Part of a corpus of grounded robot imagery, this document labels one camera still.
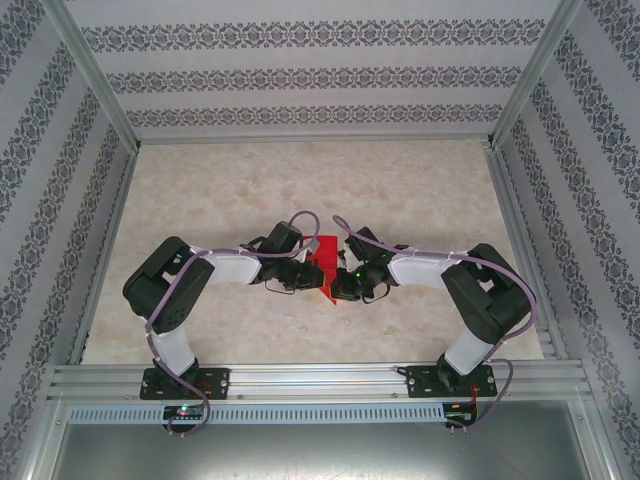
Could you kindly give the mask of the red paper sheet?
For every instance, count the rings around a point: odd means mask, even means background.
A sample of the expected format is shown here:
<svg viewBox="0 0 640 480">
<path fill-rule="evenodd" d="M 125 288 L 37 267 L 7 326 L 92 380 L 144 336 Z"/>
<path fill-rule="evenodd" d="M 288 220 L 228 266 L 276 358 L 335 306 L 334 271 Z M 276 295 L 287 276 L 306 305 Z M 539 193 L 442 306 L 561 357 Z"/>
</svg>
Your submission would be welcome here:
<svg viewBox="0 0 640 480">
<path fill-rule="evenodd" d="M 331 283 L 337 277 L 337 270 L 342 267 L 342 260 L 339 256 L 338 237 L 333 235 L 319 235 L 317 238 L 319 245 L 313 253 L 306 256 L 324 272 L 324 285 L 320 291 L 334 304 L 337 300 L 331 294 Z"/>
</svg>

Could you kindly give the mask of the grey metal panel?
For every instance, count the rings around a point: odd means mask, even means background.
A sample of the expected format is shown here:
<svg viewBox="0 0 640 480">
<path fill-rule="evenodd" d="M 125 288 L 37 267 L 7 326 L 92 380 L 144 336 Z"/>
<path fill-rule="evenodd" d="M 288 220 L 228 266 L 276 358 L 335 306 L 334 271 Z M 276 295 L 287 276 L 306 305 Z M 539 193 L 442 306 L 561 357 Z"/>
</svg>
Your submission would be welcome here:
<svg viewBox="0 0 640 480">
<path fill-rule="evenodd" d="M 574 440 L 417 424 L 72 425 L 53 480 L 589 480 Z"/>
</svg>

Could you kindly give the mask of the aluminium mounting rail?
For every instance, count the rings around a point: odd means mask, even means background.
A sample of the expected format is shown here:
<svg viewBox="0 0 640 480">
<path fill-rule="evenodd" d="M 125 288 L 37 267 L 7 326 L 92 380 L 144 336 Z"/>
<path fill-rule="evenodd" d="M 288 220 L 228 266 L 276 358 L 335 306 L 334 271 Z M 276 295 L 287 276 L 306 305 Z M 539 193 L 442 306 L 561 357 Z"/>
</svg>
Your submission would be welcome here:
<svg viewBox="0 0 640 480">
<path fill-rule="evenodd" d="M 506 401 L 574 400 L 593 391 L 579 361 L 515 361 Z M 143 365 L 69 365 L 53 371 L 49 402 L 138 403 Z M 231 365 L 225 387 L 236 403 L 407 402 L 407 380 L 390 363 Z"/>
</svg>

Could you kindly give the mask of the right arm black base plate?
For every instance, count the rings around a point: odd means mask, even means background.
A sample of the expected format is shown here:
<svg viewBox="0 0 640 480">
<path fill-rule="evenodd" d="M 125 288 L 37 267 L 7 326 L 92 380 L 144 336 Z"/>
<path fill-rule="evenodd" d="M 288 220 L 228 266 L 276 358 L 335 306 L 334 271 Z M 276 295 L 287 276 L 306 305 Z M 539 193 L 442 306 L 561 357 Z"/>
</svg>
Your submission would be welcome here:
<svg viewBox="0 0 640 480">
<path fill-rule="evenodd" d="M 410 398 L 493 398 L 497 386 L 493 369 L 479 365 L 468 375 L 436 365 L 397 367 L 396 372 L 405 379 Z"/>
</svg>

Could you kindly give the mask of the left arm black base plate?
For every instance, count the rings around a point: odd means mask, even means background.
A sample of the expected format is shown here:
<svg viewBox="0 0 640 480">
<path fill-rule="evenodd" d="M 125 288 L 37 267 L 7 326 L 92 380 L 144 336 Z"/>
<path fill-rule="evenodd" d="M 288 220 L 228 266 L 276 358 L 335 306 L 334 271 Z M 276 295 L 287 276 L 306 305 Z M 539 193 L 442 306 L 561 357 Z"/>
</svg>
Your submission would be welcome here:
<svg viewBox="0 0 640 480">
<path fill-rule="evenodd" d="M 226 368 L 192 367 L 181 379 L 201 391 L 208 400 L 226 400 L 230 383 Z M 199 395 L 157 367 L 144 371 L 139 397 L 142 400 L 198 400 Z"/>
</svg>

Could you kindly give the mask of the aluminium frame post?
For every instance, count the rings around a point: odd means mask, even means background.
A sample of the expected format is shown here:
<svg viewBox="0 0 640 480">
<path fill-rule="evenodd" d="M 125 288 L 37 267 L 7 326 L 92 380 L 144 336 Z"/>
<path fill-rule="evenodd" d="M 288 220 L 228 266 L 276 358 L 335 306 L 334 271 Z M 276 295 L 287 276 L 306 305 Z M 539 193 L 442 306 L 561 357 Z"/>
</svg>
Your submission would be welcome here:
<svg viewBox="0 0 640 480">
<path fill-rule="evenodd" d="M 583 0 L 559 0 L 557 8 L 488 136 L 492 149 L 505 141 L 582 3 Z"/>
<path fill-rule="evenodd" d="M 65 0 L 39 0 L 129 153 L 140 140 Z"/>
</svg>

